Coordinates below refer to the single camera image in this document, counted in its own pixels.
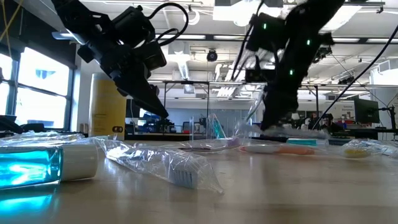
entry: white cap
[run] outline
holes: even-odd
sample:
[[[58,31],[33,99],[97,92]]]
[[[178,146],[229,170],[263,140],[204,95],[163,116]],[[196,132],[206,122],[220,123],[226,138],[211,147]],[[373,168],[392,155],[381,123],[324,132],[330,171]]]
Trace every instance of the white cap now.
[[[63,145],[61,181],[94,177],[98,167],[98,151],[94,145]]]

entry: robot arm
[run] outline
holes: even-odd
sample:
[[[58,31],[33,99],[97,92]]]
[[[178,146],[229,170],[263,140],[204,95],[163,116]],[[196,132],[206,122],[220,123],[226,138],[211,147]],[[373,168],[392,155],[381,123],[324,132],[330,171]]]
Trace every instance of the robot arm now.
[[[263,13],[253,15],[253,30],[246,48],[252,51],[262,48],[274,54],[280,49],[285,50],[283,57],[276,60],[274,74],[271,75],[274,79],[268,82],[261,129],[269,128],[287,112],[298,108],[297,90],[308,75],[308,68],[319,47],[321,44],[334,44],[330,33],[319,34],[319,31],[344,1],[308,0],[296,6],[286,19]],[[137,106],[166,118],[167,111],[147,82],[151,70],[166,64],[160,44],[154,41],[155,29],[149,21],[152,15],[143,15],[140,6],[129,7],[111,21],[106,14],[88,10],[79,0],[52,2],[63,25],[81,44],[78,55],[87,63],[95,59],[114,80],[118,91],[124,96],[131,95]],[[188,17],[183,7],[177,7]],[[175,38],[185,31],[187,25]]]
[[[146,17],[140,6],[128,7],[111,21],[106,14],[90,11],[79,0],[52,0],[52,3],[65,28],[81,44],[78,55],[85,62],[96,60],[113,79],[120,94],[131,95],[137,106],[163,118],[169,115],[147,79],[151,70],[167,63],[160,46],[175,40],[185,31],[187,23],[174,38],[158,43],[149,21],[153,15]],[[178,4],[169,2],[162,5],[165,6],[178,7],[188,17]]]
[[[253,30],[246,45],[251,51],[259,48],[274,52],[284,49],[280,60],[275,60],[273,80],[268,82],[264,98],[264,112],[261,129],[275,125],[283,115],[295,111],[297,90],[308,75],[315,55],[321,44],[333,45],[330,33],[319,34],[321,28],[336,14],[345,0],[308,0],[293,8],[286,19],[266,14],[253,15]],[[257,71],[261,75],[267,72]]]

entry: yellow object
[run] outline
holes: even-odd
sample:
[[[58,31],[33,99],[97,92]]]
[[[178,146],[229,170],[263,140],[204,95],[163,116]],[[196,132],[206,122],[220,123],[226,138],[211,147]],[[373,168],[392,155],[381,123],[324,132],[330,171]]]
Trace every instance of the yellow object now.
[[[120,95],[105,73],[94,73],[91,80],[89,136],[118,135],[124,140],[126,98]]]
[[[345,158],[350,158],[350,159],[365,158],[370,155],[371,155],[371,153],[364,149],[345,149],[344,150]]]

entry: wooden table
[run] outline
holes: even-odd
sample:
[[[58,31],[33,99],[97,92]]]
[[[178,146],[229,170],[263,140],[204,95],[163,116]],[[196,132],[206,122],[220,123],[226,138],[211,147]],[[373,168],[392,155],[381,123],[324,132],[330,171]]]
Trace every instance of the wooden table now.
[[[101,153],[92,180],[0,192],[0,223],[398,223],[398,161],[229,151],[225,193],[134,173]]]

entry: window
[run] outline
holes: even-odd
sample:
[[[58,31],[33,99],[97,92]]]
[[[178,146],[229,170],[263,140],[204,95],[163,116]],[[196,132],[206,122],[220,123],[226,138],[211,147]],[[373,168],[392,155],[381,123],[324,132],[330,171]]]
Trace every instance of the window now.
[[[68,93],[69,68],[32,49],[21,54],[18,82],[59,95]]]
[[[26,88],[18,88],[16,123],[43,123],[46,128],[63,128],[67,100]]]
[[[12,59],[8,56],[0,54],[0,67],[2,68],[2,75],[6,80],[11,78]]]
[[[0,54],[6,81],[0,84],[0,114],[16,115],[16,123],[43,123],[68,129],[72,103],[71,72],[63,65],[25,48],[20,61]]]
[[[6,114],[9,89],[6,83],[0,84],[0,114],[2,115]]]

